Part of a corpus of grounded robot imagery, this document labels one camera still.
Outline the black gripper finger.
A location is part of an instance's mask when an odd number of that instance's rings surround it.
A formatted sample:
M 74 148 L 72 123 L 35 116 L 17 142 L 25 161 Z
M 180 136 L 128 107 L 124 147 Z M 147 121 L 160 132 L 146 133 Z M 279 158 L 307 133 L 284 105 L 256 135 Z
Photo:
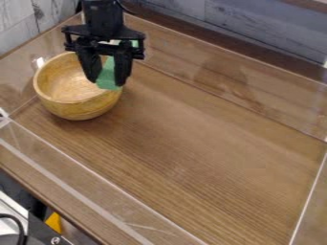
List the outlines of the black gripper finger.
M 130 50 L 118 50 L 114 55 L 115 85 L 123 86 L 132 73 L 134 56 Z
M 76 46 L 75 53 L 87 79 L 95 83 L 103 70 L 103 62 L 95 47 Z

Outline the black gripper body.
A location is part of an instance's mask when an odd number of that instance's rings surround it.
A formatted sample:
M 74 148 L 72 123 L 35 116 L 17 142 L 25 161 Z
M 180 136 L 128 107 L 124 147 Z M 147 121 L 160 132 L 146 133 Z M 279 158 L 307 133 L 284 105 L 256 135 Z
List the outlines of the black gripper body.
M 122 40 L 136 41 L 132 47 L 132 58 L 144 58 L 146 34 L 132 30 L 124 24 L 124 13 L 132 13 L 120 0 L 80 0 L 84 23 L 66 26 L 62 32 L 66 36 L 64 47 L 67 51 L 76 50 L 76 41 L 72 36 L 87 40 L 87 47 L 92 42 Z

